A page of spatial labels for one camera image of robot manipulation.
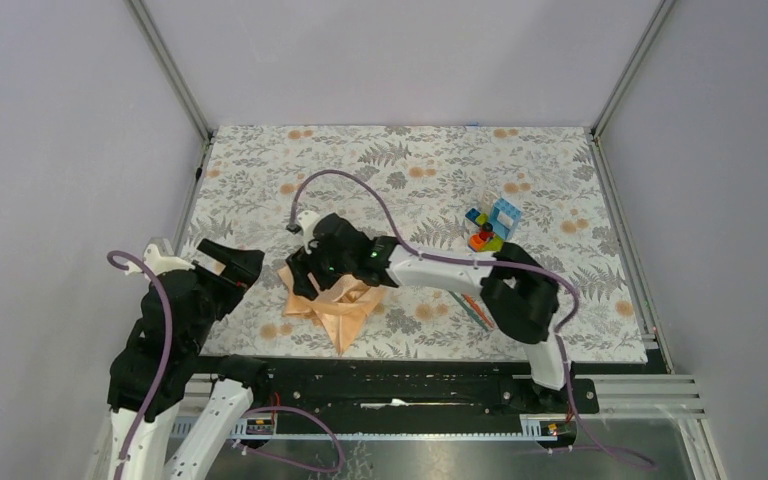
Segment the peach satin napkin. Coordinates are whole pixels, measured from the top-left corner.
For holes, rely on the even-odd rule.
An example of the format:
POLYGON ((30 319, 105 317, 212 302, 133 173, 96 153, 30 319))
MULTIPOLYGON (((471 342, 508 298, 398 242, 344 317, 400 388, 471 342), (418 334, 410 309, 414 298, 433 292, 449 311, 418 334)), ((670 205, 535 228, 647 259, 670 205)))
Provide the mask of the peach satin napkin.
POLYGON ((284 315, 306 318, 323 327, 338 355, 349 349, 386 295, 383 287, 370 287, 345 275, 315 300, 309 300, 293 292, 294 280, 287 266, 279 269, 277 275, 288 290, 284 315))

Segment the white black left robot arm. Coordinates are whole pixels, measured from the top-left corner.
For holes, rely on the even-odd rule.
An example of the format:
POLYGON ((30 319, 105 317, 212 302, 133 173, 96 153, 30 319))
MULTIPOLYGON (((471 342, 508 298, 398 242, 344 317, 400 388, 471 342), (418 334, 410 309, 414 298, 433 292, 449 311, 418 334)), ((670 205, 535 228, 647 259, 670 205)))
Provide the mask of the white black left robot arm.
POLYGON ((215 273, 167 252, 168 245, 159 239, 142 256, 119 250, 107 255, 115 268, 149 282, 141 315, 110 366, 111 479, 205 478, 243 413, 270 399, 264 361, 241 355, 211 361, 201 354, 213 325, 259 279, 264 252, 203 240, 198 251, 224 267, 215 273), (169 436, 197 373, 216 380, 205 410, 168 458, 169 436))

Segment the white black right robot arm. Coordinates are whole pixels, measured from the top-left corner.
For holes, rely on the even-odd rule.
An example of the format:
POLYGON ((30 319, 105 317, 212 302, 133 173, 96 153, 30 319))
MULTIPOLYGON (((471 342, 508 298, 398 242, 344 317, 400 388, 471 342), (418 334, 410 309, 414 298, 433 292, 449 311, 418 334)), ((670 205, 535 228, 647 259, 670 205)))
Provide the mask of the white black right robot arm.
POLYGON ((345 277, 369 287, 427 287, 478 297, 497 328, 522 343, 543 410, 557 412, 573 398, 563 356, 551 331, 559 309, 557 276, 521 247, 456 255, 421 250, 395 236, 369 237, 336 215, 306 211, 288 231, 302 238, 287 257, 294 294, 317 299, 345 277))

